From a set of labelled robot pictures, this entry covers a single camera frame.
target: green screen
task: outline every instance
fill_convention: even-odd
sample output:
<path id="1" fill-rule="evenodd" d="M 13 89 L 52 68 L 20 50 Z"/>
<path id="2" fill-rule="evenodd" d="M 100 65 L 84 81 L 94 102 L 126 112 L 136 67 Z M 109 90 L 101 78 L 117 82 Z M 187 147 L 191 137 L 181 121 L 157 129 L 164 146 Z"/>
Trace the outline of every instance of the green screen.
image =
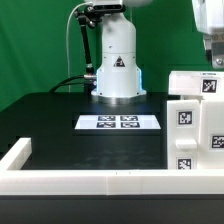
<path id="1" fill-rule="evenodd" d="M 1 0 L 0 110 L 25 94 L 47 92 L 68 77 L 66 26 L 82 0 Z M 128 9 L 137 29 L 137 65 L 147 91 L 166 92 L 172 70 L 211 70 L 202 34 L 195 28 L 191 0 L 154 0 Z M 93 64 L 101 64 L 101 32 L 88 30 Z M 78 22 L 70 27 L 71 75 L 85 73 Z M 73 87 L 72 91 L 82 91 Z"/>

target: white border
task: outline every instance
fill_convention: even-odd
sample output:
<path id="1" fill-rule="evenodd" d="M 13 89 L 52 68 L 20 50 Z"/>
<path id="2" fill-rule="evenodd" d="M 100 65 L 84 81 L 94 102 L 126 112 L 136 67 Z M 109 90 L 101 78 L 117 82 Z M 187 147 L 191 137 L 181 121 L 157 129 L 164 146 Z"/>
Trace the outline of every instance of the white border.
<path id="1" fill-rule="evenodd" d="M 224 170 L 21 171 L 31 139 L 0 161 L 0 195 L 224 194 Z"/>

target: white panel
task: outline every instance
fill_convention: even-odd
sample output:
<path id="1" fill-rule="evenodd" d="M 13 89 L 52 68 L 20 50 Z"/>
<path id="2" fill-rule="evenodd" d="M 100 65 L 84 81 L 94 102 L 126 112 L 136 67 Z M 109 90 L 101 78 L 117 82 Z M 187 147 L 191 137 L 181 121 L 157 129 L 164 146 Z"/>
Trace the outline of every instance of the white panel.
<path id="1" fill-rule="evenodd" d="M 199 134 L 199 102 L 167 102 L 167 156 L 169 169 L 195 169 Z"/>
<path id="2" fill-rule="evenodd" d="M 224 101 L 201 102 L 198 168 L 224 168 Z"/>
<path id="3" fill-rule="evenodd" d="M 169 94 L 203 96 L 204 99 L 222 98 L 224 73 L 172 71 L 169 77 Z"/>

